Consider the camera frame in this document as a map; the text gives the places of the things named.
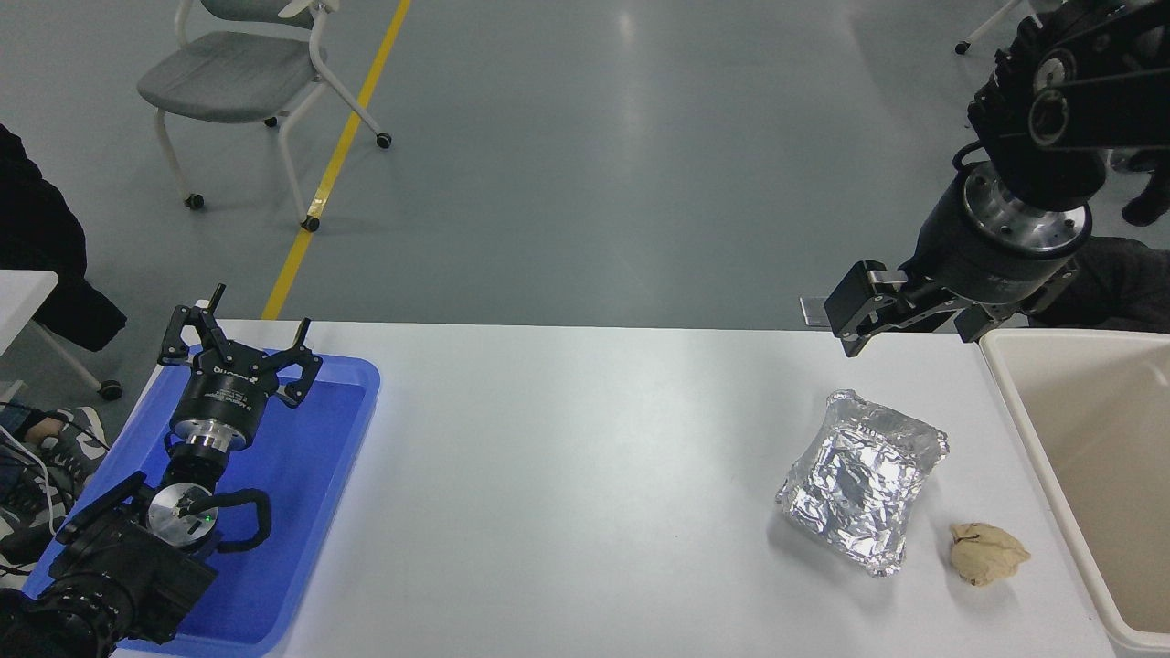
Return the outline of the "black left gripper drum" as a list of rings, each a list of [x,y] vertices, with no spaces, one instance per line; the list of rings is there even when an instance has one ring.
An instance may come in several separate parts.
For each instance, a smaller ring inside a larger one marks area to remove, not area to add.
[[[230,359],[216,348],[205,348],[191,364],[191,376],[176,412],[172,432],[186,438],[198,421],[216,421],[234,430],[235,439],[252,439],[259,433],[262,416],[277,388],[274,371],[261,369],[268,352],[230,345]]]

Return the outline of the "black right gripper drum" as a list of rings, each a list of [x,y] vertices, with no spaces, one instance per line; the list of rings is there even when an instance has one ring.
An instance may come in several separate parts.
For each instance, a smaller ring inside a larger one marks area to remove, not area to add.
[[[1080,246],[1080,210],[1045,211],[1003,181],[954,181],[920,229],[911,273],[973,302],[1018,302]]]

